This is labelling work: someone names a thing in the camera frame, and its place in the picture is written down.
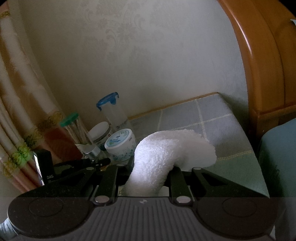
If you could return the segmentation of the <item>white cream jar floral lid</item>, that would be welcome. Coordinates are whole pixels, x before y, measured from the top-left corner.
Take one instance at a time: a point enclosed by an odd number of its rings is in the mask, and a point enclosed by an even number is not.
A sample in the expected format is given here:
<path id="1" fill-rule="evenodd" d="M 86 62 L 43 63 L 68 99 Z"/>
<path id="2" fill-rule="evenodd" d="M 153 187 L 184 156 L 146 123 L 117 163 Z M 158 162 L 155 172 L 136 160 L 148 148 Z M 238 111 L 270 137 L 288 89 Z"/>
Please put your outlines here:
<path id="1" fill-rule="evenodd" d="M 116 162 L 126 161 L 133 156 L 136 146 L 135 136 L 129 128 L 113 133 L 104 144 L 112 160 Z"/>

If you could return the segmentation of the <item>glass bottle with silver cap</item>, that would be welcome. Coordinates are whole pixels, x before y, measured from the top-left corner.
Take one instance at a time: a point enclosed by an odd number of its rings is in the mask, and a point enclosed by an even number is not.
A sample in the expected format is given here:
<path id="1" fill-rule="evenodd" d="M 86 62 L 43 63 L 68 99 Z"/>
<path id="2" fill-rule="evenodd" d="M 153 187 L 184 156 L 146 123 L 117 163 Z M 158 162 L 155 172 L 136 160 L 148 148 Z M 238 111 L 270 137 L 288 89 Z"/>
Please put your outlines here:
<path id="1" fill-rule="evenodd" d="M 82 145 L 81 150 L 82 153 L 92 161 L 99 161 L 107 158 L 106 154 L 95 144 Z"/>

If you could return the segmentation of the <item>white fluffy cloth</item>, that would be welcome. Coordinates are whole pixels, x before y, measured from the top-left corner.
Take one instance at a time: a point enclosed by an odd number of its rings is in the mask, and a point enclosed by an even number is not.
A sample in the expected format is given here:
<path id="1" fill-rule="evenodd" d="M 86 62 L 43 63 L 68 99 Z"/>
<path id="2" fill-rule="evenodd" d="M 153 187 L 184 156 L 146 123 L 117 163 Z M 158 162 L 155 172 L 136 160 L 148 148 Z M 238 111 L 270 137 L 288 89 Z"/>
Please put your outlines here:
<path id="1" fill-rule="evenodd" d="M 174 166 L 190 171 L 216 161 L 215 147 L 194 130 L 155 132 L 137 145 L 133 170 L 122 192 L 131 197 L 154 197 Z"/>

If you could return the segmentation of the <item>green lidded chopstick jar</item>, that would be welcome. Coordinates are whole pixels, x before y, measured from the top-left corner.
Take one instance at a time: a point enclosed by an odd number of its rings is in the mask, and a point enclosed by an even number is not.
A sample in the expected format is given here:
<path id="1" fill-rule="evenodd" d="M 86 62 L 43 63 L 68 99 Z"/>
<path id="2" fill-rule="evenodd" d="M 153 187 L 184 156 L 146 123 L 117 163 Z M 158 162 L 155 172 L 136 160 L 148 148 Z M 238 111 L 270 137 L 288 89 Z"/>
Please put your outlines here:
<path id="1" fill-rule="evenodd" d="M 59 125 L 64 128 L 72 138 L 74 144 L 78 147 L 81 145 L 92 145 L 93 142 L 88 135 L 88 131 L 77 112 L 71 113 L 60 121 Z"/>

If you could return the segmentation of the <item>blue lidded clear plastic container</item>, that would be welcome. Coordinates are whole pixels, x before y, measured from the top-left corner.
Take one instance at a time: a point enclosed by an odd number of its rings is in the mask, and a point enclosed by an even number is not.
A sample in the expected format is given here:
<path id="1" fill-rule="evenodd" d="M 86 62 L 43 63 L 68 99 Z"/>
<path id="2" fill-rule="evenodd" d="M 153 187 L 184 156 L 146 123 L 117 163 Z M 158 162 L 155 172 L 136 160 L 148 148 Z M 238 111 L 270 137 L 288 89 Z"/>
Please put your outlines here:
<path id="1" fill-rule="evenodd" d="M 124 128 L 132 130 L 132 125 L 120 105 L 118 92 L 112 92 L 100 99 L 96 107 L 103 113 L 115 132 Z"/>

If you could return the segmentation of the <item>dark jar with white lid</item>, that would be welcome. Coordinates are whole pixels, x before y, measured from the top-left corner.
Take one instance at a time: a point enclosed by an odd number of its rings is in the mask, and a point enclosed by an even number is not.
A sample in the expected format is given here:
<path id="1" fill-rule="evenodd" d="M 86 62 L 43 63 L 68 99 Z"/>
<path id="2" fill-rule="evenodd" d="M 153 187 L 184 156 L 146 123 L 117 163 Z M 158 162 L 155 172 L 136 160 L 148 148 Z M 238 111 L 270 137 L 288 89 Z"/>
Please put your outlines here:
<path id="1" fill-rule="evenodd" d="M 95 125 L 89 132 L 89 137 L 101 150 L 105 150 L 105 142 L 112 135 L 112 129 L 107 121 Z"/>

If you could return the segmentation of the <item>beige patterned curtain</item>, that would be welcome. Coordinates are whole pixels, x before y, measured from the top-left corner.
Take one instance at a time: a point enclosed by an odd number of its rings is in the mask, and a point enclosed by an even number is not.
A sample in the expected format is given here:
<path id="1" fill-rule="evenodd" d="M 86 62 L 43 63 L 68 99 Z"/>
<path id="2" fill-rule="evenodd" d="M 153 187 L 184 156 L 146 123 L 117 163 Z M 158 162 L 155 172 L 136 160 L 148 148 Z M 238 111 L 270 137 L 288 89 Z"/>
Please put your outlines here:
<path id="1" fill-rule="evenodd" d="M 51 152 L 53 163 L 79 159 L 81 152 L 27 58 L 9 5 L 1 2 L 1 176 L 24 193 L 40 185 L 33 152 Z"/>

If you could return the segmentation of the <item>grey green checked tablecloth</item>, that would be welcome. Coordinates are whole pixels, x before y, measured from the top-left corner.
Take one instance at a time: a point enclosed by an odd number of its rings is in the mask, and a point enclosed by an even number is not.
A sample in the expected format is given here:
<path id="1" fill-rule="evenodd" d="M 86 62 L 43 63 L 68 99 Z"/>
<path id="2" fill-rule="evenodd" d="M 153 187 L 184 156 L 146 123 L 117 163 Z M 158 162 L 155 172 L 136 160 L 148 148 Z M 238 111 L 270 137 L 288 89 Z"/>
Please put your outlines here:
<path id="1" fill-rule="evenodd" d="M 215 147 L 217 161 L 204 169 L 261 194 L 267 187 L 251 144 L 219 94 L 154 111 L 132 120 L 138 143 L 155 132 L 194 130 Z"/>

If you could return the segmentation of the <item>blue bed sheet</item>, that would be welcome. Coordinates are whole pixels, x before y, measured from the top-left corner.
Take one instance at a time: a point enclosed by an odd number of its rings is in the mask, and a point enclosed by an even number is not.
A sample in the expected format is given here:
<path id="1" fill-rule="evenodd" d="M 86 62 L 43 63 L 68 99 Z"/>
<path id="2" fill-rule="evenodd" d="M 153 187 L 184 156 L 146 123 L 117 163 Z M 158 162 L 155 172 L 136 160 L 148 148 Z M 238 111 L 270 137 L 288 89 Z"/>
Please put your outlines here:
<path id="1" fill-rule="evenodd" d="M 295 119 L 264 134 L 259 163 L 270 196 L 295 197 Z"/>

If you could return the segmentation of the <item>orange wooden bed headboard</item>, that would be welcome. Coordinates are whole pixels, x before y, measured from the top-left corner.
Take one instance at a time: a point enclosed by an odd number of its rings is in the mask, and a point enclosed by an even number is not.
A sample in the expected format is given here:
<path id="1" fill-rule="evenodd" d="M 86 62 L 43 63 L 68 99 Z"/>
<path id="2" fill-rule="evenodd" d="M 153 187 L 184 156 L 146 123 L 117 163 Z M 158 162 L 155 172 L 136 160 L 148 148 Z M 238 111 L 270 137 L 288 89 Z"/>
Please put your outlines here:
<path id="1" fill-rule="evenodd" d="M 241 52 L 259 134 L 295 115 L 294 15 L 280 1 L 220 1 Z"/>

